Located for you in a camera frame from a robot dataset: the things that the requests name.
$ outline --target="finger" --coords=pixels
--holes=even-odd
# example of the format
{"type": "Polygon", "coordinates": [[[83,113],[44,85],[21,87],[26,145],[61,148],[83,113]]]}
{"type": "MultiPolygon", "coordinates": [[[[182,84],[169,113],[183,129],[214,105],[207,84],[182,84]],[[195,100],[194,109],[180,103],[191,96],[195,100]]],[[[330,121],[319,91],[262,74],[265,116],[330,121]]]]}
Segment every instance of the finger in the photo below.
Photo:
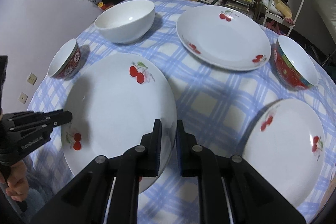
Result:
{"type": "Polygon", "coordinates": [[[11,189],[9,187],[6,189],[6,194],[8,196],[15,196],[15,195],[17,195],[17,193],[15,192],[15,190],[13,190],[13,189],[11,189]]]}
{"type": "Polygon", "coordinates": [[[5,179],[3,178],[2,174],[0,173],[0,182],[2,184],[6,183],[5,179]]]}
{"type": "Polygon", "coordinates": [[[16,196],[13,196],[12,197],[12,200],[15,200],[15,201],[24,201],[26,200],[26,198],[28,197],[28,192],[26,194],[23,194],[23,195],[16,195],[16,196]]]}
{"type": "Polygon", "coordinates": [[[10,188],[15,188],[15,184],[26,176],[27,167],[21,160],[14,165],[12,165],[9,178],[7,180],[8,186],[10,188]]]}
{"type": "Polygon", "coordinates": [[[27,179],[24,178],[19,180],[19,182],[15,185],[15,188],[11,190],[15,191],[17,193],[16,195],[23,195],[28,193],[29,185],[27,179]]]}

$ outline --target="wall socket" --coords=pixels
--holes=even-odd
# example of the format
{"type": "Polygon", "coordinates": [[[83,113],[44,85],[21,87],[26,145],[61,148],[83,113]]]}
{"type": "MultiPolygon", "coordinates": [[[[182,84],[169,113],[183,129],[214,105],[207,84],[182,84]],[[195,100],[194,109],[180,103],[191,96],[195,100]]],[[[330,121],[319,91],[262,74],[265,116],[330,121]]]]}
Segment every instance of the wall socket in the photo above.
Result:
{"type": "Polygon", "coordinates": [[[27,79],[27,82],[28,82],[29,84],[34,85],[35,82],[36,82],[36,80],[37,80],[37,76],[34,75],[34,74],[32,74],[32,73],[30,73],[30,75],[29,75],[29,77],[28,77],[28,79],[27,79]]]}
{"type": "Polygon", "coordinates": [[[19,101],[21,103],[25,104],[27,99],[28,99],[28,96],[26,94],[24,94],[23,92],[21,92],[20,97],[19,97],[19,101]]]}

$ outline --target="wall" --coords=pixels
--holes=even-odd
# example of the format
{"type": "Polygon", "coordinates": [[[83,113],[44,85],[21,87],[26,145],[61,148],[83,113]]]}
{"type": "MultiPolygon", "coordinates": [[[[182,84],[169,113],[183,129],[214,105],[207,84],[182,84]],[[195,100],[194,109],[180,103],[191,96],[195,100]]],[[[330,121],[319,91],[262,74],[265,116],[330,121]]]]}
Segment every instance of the wall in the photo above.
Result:
{"type": "Polygon", "coordinates": [[[59,48],[100,14],[87,0],[0,0],[0,55],[8,55],[4,112],[26,110],[59,48]],[[37,75],[34,86],[26,80],[37,75]],[[28,95],[26,104],[19,95],[28,95]]]}
{"type": "MultiPolygon", "coordinates": [[[[298,10],[300,1],[301,0],[288,1],[289,6],[294,12],[298,10]]],[[[314,0],[304,1],[300,15],[295,23],[294,30],[306,37],[325,55],[332,53],[336,47],[328,29],[315,9],[314,0]]]]}

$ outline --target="plate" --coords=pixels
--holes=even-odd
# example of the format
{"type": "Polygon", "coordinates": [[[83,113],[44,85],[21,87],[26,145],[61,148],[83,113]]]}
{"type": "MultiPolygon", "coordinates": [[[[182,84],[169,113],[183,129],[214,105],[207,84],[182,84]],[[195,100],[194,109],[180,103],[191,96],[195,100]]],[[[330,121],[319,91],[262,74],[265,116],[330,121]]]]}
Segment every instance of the plate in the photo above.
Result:
{"type": "Polygon", "coordinates": [[[274,104],[257,122],[243,158],[298,207],[319,178],[324,142],[315,111],[300,100],[286,99],[274,104]]]}
{"type": "MultiPolygon", "coordinates": [[[[71,172],[77,175],[96,156],[122,155],[162,121],[159,175],[171,156],[177,114],[170,85],[147,59],[114,54],[90,66],[70,90],[64,110],[71,124],[62,126],[62,146],[71,172]]],[[[143,178],[139,192],[156,178],[143,178]]]]}
{"type": "Polygon", "coordinates": [[[262,67],[270,42],[252,19],[230,8],[204,5],[185,11],[176,24],[182,44],[204,62],[248,71],[262,67]]]}

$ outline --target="table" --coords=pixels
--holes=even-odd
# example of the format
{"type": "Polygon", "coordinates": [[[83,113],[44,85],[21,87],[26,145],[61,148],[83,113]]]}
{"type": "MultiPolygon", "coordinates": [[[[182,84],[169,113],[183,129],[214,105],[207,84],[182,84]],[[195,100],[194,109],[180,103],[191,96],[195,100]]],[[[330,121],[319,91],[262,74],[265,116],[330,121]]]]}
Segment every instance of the table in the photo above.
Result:
{"type": "MultiPolygon", "coordinates": [[[[174,93],[177,115],[186,132],[221,156],[241,152],[257,117],[278,99],[297,98],[318,114],[325,132],[325,162],[320,178],[305,202],[298,208],[310,220],[318,210],[336,169],[336,86],[315,62],[319,84],[306,91],[289,91],[278,80],[271,63],[251,72],[230,72],[208,65],[189,54],[177,37],[175,24],[187,9],[202,5],[187,0],[151,0],[156,17],[139,42],[116,45],[105,40],[94,26],[82,32],[77,41],[82,50],[83,68],[71,80],[48,76],[38,87],[29,109],[53,111],[64,106],[76,79],[93,63],[116,52],[128,52],[152,61],[168,79],[174,93]]],[[[271,44],[278,35],[261,27],[271,44]]],[[[60,128],[51,141],[29,156],[29,170],[56,193],[73,177],[65,161],[60,128]]],[[[198,223],[196,178],[179,175],[176,153],[160,178],[139,195],[138,223],[198,223]]]]}

